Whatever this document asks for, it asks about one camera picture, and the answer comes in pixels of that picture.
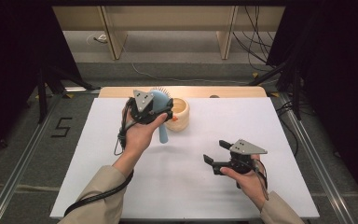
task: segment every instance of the beige sleeve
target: beige sleeve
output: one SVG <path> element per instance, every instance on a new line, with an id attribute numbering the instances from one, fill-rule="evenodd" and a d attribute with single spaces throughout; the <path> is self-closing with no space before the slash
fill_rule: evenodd
<path id="1" fill-rule="evenodd" d="M 77 200 L 113 189 L 122 184 L 125 179 L 124 175 L 116 168 L 103 166 L 84 188 Z M 73 210 L 60 221 L 60 224 L 118 223 L 123 209 L 125 191 L 126 189 L 123 189 L 105 199 L 101 199 L 95 203 L 89 203 Z"/>
<path id="2" fill-rule="evenodd" d="M 261 210 L 261 219 L 266 223 L 292 224 L 304 222 L 296 212 L 287 204 L 276 192 L 272 191 L 268 196 L 268 201 L 264 202 Z"/>

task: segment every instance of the metal frame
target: metal frame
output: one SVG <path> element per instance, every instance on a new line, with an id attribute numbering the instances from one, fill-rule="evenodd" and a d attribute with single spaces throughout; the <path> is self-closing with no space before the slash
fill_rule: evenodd
<path id="1" fill-rule="evenodd" d="M 286 104 L 290 101 L 286 93 L 282 94 L 281 100 L 283 104 Z M 304 146 L 305 151 L 307 152 L 313 170 L 318 176 L 322 187 L 324 188 L 324 192 L 326 193 L 326 196 L 328 197 L 334 211 L 337 214 L 339 222 L 355 223 L 345 200 L 339 193 L 337 186 L 334 184 L 333 179 L 330 177 L 330 174 L 325 168 L 324 163 L 322 162 L 315 146 L 312 144 L 312 141 L 310 140 L 310 137 L 308 136 L 301 120 L 296 119 L 296 115 L 291 110 L 288 111 L 288 113 L 289 119 L 292 121 L 292 124 L 295 127 L 296 134 Z"/>
<path id="2" fill-rule="evenodd" d="M 0 193 L 0 219 L 2 215 L 5 213 L 7 206 L 10 203 L 10 200 L 14 194 L 14 191 L 16 190 L 16 187 L 18 186 L 31 158 L 33 157 L 34 152 L 36 151 L 39 142 L 46 130 L 46 127 L 48 127 L 48 124 L 50 122 L 49 118 L 53 113 L 55 106 L 58 104 L 61 98 L 62 95 L 60 94 L 53 96 L 52 101 L 50 103 L 50 109 L 46 114 L 46 117 L 43 119 L 41 123 L 37 124 L 37 127 L 34 131 L 33 136 L 31 137 L 31 140 L 28 142 L 28 145 L 25 148 L 24 152 L 22 153 L 19 161 L 17 162 L 17 165 L 14 168 L 13 172 L 11 173 L 10 178 L 4 185 Z"/>

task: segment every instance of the brush handle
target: brush handle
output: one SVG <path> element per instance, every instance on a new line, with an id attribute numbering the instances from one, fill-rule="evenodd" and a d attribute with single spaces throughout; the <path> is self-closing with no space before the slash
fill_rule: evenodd
<path id="1" fill-rule="evenodd" d="M 165 125 L 161 124 L 158 127 L 158 133 L 159 133 L 159 142 L 162 144 L 165 144 L 168 142 L 168 135 L 167 130 L 165 129 Z"/>
<path id="2" fill-rule="evenodd" d="M 153 109 L 159 110 L 161 108 L 164 108 L 167 106 L 167 103 L 170 101 L 170 98 L 168 97 L 168 94 L 160 91 L 160 90 L 152 90 L 150 91 L 153 93 Z M 165 125 L 161 124 L 158 127 L 158 133 L 159 133 L 159 142 L 164 144 L 168 142 L 168 135 L 167 130 L 165 129 Z"/>

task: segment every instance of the white table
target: white table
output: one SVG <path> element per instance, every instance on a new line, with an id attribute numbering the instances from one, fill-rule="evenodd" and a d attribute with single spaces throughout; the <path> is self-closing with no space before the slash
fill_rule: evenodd
<path id="1" fill-rule="evenodd" d="M 51 212 L 61 218 L 102 165 L 112 164 L 127 98 L 98 98 L 78 142 L 75 155 Z M 268 191 L 280 194 L 303 218 L 319 214 L 275 109 L 262 98 L 187 98 L 190 124 L 180 133 L 168 131 L 162 145 L 155 132 L 149 149 L 135 167 L 124 198 L 123 219 L 133 220 L 244 220 L 258 218 L 253 203 L 235 181 L 214 175 L 203 161 L 207 154 L 228 161 L 219 140 L 239 138 L 268 151 L 262 155 L 268 172 Z"/>

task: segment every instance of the human hand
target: human hand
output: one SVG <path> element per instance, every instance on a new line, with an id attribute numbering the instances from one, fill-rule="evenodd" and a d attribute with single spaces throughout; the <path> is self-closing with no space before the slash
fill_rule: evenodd
<path id="1" fill-rule="evenodd" d="M 252 155 L 252 159 L 254 160 L 260 160 L 260 155 Z M 260 173 L 264 174 L 264 167 L 260 164 L 258 161 L 258 167 Z M 250 171 L 247 174 L 239 174 L 235 172 L 234 170 L 228 168 L 228 167 L 222 167 L 220 169 L 220 172 L 222 172 L 224 175 L 234 179 L 237 181 L 237 183 L 240 185 L 241 190 L 243 193 L 248 196 L 252 202 L 255 204 L 255 206 L 258 208 L 258 210 L 261 211 L 263 208 L 264 202 L 266 201 L 265 196 L 265 183 L 263 178 L 259 178 L 255 171 Z"/>
<path id="2" fill-rule="evenodd" d="M 136 162 L 141 158 L 142 153 L 149 147 L 153 132 L 159 125 L 164 123 L 167 116 L 167 113 L 161 114 L 149 124 L 137 123 L 127 130 L 126 147 L 123 154 L 113 164 L 124 176 L 129 176 Z M 126 121 L 131 120 L 131 112 L 128 111 Z"/>
<path id="3" fill-rule="evenodd" d="M 153 132 L 165 122 L 168 114 L 159 115 L 153 122 L 149 124 L 135 124 L 131 126 L 126 133 L 126 148 L 125 151 L 131 150 L 136 152 L 144 152 L 150 145 Z M 132 120 L 130 110 L 127 113 L 126 121 Z"/>

